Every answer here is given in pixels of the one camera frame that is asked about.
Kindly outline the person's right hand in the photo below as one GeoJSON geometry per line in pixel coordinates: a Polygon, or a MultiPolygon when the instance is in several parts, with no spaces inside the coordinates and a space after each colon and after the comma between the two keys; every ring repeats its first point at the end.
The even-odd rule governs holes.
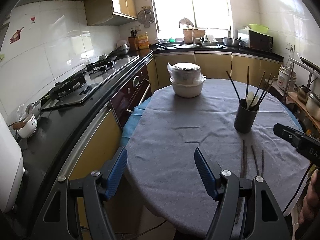
{"type": "Polygon", "coordinates": [[[299,225],[307,220],[313,220],[319,211],[319,169],[313,172],[306,196],[303,199],[303,206],[299,214],[299,225]]]}

